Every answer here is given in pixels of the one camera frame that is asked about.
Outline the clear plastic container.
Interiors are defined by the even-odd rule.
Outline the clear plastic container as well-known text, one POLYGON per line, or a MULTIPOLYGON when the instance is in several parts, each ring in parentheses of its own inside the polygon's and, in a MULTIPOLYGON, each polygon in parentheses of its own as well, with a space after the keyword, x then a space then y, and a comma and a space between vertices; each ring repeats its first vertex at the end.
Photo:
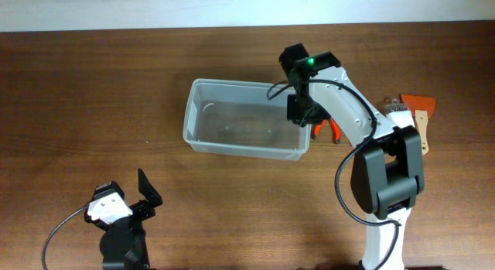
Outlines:
POLYGON ((183 124, 183 139, 196 152, 299 160, 309 149, 311 127, 287 120, 289 88, 267 98, 270 83, 196 79, 183 124))

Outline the clear box of coloured bits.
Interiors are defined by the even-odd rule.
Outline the clear box of coloured bits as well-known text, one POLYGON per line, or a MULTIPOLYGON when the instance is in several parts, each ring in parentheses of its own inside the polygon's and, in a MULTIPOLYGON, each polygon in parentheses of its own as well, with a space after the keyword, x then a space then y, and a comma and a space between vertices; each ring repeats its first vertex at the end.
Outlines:
POLYGON ((394 122, 399 128, 406 128, 408 126, 415 127, 413 115, 410 107, 397 98, 390 99, 383 107, 385 116, 394 122))

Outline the orange scraper wooden handle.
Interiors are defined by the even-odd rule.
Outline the orange scraper wooden handle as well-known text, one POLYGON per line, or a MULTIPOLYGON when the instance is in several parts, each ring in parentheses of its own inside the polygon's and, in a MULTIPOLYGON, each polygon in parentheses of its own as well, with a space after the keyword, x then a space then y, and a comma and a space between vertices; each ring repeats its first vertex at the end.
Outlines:
POLYGON ((421 137, 422 155, 425 155, 429 151, 427 138, 428 120, 434 113, 436 99, 413 94, 401 94, 400 98, 403 103, 410 107, 414 115, 416 128, 421 137))

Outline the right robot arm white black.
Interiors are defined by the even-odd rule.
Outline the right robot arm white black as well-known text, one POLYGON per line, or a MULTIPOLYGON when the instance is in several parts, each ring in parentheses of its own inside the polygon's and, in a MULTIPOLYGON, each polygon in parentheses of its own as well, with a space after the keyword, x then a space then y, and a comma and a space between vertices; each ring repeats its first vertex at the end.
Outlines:
POLYGON ((326 51, 310 55, 297 43, 278 58, 288 96, 287 119, 299 127, 334 121, 352 150, 334 177, 343 211, 366 228, 361 269, 403 269, 405 225, 425 188, 422 140, 412 124, 381 114, 326 51))

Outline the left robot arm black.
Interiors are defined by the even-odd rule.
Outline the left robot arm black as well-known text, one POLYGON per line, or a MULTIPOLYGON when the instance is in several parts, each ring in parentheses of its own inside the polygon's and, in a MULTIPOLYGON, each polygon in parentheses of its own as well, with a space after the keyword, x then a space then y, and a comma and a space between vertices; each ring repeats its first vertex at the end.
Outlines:
POLYGON ((163 204, 142 169, 138 170, 138 191, 144 197, 132 205, 115 181, 98 186, 84 212, 84 220, 104 231, 99 248, 102 268, 146 270, 151 268, 143 222, 155 216, 163 204))

